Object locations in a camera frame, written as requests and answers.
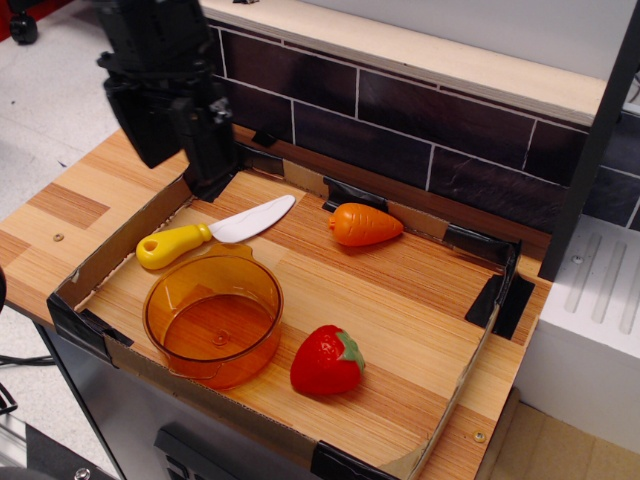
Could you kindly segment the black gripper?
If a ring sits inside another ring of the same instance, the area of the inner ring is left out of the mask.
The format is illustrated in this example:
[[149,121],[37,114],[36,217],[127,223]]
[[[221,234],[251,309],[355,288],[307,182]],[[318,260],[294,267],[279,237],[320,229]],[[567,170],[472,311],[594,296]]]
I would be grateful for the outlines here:
[[[109,104],[142,162],[153,169],[183,146],[191,193],[206,202],[217,198],[238,171],[238,157],[213,49],[198,47],[156,65],[104,52],[97,63],[108,72]],[[175,130],[183,130],[182,146]]]

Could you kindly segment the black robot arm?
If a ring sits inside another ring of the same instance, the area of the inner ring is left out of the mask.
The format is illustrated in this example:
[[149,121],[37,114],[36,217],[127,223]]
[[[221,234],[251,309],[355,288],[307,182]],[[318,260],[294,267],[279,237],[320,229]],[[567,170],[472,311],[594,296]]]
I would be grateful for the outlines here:
[[192,194],[213,201],[240,168],[232,112],[215,76],[216,42],[196,1],[95,1],[111,49],[107,99],[143,163],[179,152]]

